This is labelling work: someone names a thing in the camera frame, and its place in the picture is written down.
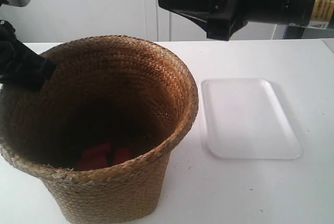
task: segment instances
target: white tabletop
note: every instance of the white tabletop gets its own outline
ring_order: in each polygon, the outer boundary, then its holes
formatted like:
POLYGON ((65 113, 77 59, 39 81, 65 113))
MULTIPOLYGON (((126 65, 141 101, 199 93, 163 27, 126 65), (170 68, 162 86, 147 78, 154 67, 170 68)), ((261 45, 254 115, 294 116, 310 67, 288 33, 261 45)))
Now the white tabletop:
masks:
MULTIPOLYGON (((131 223, 334 223, 334 54, 322 40, 161 42, 209 78, 270 81, 298 137, 296 160, 222 160, 199 120, 173 151, 155 212, 131 223)), ((326 42, 329 47, 334 41, 326 42)), ((40 53, 51 43, 28 44, 40 53)), ((42 183, 0 158, 0 222, 67 223, 42 183)))

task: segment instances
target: gold label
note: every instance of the gold label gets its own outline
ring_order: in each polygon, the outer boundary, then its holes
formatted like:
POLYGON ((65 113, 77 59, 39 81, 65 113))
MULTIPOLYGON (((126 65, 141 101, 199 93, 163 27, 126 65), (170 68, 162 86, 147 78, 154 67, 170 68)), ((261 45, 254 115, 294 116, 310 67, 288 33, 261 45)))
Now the gold label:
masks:
POLYGON ((326 29, 334 11, 334 0, 315 0, 309 28, 326 29))

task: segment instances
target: woven basket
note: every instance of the woven basket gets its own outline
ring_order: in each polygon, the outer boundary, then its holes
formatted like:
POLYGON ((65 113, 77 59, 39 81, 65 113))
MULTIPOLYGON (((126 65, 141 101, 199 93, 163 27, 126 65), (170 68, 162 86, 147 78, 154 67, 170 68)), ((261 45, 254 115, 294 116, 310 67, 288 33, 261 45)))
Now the woven basket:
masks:
POLYGON ((3 85, 0 152, 42 180, 72 223, 141 218, 158 203, 173 148, 190 130, 197 87, 182 61, 126 36, 75 40, 42 54, 57 64, 40 92, 3 85), (134 159, 74 171, 86 147, 126 143, 134 159))

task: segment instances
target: white tray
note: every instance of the white tray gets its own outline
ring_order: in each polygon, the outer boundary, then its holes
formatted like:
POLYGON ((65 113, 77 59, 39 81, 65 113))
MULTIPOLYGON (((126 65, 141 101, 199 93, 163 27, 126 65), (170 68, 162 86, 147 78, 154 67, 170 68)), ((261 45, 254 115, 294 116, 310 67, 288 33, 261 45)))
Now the white tray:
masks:
POLYGON ((205 80, 201 84, 204 141, 221 158, 296 159, 302 153, 271 86, 263 79, 205 80))

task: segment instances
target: basket rim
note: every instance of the basket rim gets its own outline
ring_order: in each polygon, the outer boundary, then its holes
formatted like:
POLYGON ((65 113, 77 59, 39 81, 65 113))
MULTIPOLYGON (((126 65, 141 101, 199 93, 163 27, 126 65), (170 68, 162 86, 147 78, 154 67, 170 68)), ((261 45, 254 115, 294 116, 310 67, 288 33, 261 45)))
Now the basket rim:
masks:
POLYGON ((155 54, 161 55, 162 57, 167 58, 175 63, 175 68, 182 68, 182 73, 188 85, 188 102, 185 108, 185 113, 179 120, 174 132, 169 137, 167 137, 161 144, 143 155, 140 155, 134 159, 125 161, 115 166, 89 171, 74 171, 73 169, 53 168, 50 166, 29 161, 24 157, 21 157, 20 155, 14 153, 10 148, 9 144, 7 143, 6 139, 4 137, 0 137, 0 153, 5 158, 5 160, 9 162, 13 167, 34 177, 38 177, 42 180, 47 181, 58 181, 71 184, 87 184, 102 181, 105 182, 109 180, 122 181, 124 180, 124 176, 128 176, 129 174, 132 174, 134 172, 139 172, 141 169, 147 166, 147 164, 155 162, 162 156, 169 154, 181 142, 181 140, 191 129, 198 112, 198 91, 195 80, 187 66, 173 52, 164 48, 163 46, 135 37, 110 35, 88 37, 69 41, 67 43, 62 43, 53 48, 50 48, 42 54, 56 51, 58 48, 63 48, 69 44, 77 44, 79 43, 79 41, 80 44, 78 45, 96 40, 129 43, 131 44, 132 48, 135 47, 138 50, 147 49, 147 46, 150 46, 152 49, 154 49, 155 54))

